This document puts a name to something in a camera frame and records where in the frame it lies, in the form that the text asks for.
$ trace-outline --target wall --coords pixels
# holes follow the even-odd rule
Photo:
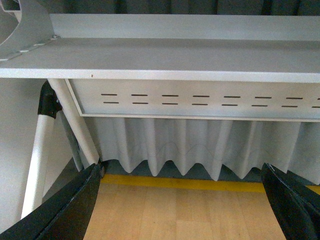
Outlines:
[[[0,8],[0,42],[16,24],[17,21]],[[0,76],[0,233],[21,217],[44,81]],[[59,117],[52,139],[44,193],[72,157]]]

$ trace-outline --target pleated curtain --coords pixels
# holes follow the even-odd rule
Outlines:
[[[50,13],[319,16],[319,0],[38,0]]]
[[[143,160],[156,176],[166,161],[182,175],[195,164],[218,180],[222,164],[239,178],[263,163],[320,184],[320,123],[88,117],[103,160],[128,173]]]

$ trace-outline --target white pipe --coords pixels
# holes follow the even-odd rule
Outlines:
[[[99,161],[98,151],[94,141],[92,140],[84,118],[80,116],[77,110],[76,104],[68,89],[66,80],[50,78],[48,81],[55,91],[60,104],[62,105],[63,113],[68,120],[89,165],[97,164]]]
[[[54,123],[55,119],[51,116],[38,116],[24,195],[22,219],[42,204]]]

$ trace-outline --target dark curtain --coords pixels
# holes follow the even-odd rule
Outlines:
[[[320,16],[320,0],[38,0],[50,13]]]

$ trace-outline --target yellow floor strip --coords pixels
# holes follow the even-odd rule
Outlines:
[[[153,176],[106,174],[101,180],[101,183],[159,188],[265,193],[265,189],[262,183],[256,182],[213,181]],[[308,188],[320,194],[320,186],[308,186]]]

